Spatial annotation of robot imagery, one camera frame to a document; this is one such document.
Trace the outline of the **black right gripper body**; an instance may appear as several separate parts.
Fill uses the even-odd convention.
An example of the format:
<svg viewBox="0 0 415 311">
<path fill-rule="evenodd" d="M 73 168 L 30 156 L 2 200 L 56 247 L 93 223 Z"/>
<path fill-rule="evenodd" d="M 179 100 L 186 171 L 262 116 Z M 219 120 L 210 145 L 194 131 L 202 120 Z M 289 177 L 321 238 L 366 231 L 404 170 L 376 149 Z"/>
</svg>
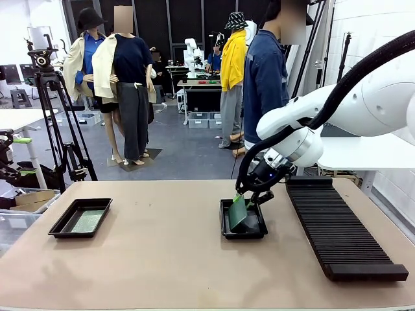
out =
<svg viewBox="0 0 415 311">
<path fill-rule="evenodd" d="M 267 191 L 281 181 L 286 175 L 286 165 L 272 168 L 265 161 L 260 161 L 247 175 L 249 191 Z"/>
</svg>

